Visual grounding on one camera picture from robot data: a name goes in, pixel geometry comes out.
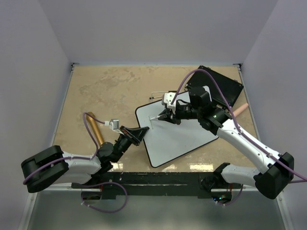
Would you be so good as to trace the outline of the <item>white whiteboard black frame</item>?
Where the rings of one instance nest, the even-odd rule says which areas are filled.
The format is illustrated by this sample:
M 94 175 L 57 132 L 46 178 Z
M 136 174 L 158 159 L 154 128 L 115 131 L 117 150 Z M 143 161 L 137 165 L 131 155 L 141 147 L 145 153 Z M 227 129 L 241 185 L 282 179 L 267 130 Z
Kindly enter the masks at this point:
M 149 127 L 143 141 L 153 168 L 164 165 L 214 140 L 217 136 L 203 129 L 197 120 L 182 120 L 180 125 L 151 118 L 162 112 L 164 106 L 156 101 L 135 110 L 140 127 Z

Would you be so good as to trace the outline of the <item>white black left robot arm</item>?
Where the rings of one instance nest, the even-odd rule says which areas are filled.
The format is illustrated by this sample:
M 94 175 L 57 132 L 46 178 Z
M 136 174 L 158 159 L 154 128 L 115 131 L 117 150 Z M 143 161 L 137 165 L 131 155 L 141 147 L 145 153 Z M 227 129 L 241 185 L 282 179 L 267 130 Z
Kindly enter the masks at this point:
M 21 168 L 27 191 L 37 193 L 53 184 L 64 183 L 96 187 L 99 177 L 111 170 L 112 164 L 118 162 L 131 145 L 140 145 L 150 128 L 121 126 L 119 130 L 115 143 L 103 143 L 94 157 L 71 154 L 54 145 L 24 160 Z

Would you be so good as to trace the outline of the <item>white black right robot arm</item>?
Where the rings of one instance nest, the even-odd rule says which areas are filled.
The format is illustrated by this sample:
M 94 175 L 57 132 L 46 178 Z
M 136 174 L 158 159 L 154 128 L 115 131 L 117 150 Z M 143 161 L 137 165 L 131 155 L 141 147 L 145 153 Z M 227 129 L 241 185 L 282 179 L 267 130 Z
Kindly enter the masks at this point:
M 179 125 L 182 120 L 196 119 L 202 128 L 230 143 L 254 164 L 251 168 L 223 163 L 211 177 L 203 180 L 203 186 L 211 190 L 229 184 L 248 185 L 265 197 L 275 199 L 294 178 L 293 156 L 267 147 L 246 132 L 232 115 L 214 105 L 208 88 L 194 87 L 188 94 L 189 102 L 185 102 L 177 99 L 175 92 L 164 93 L 164 110 L 158 120 Z

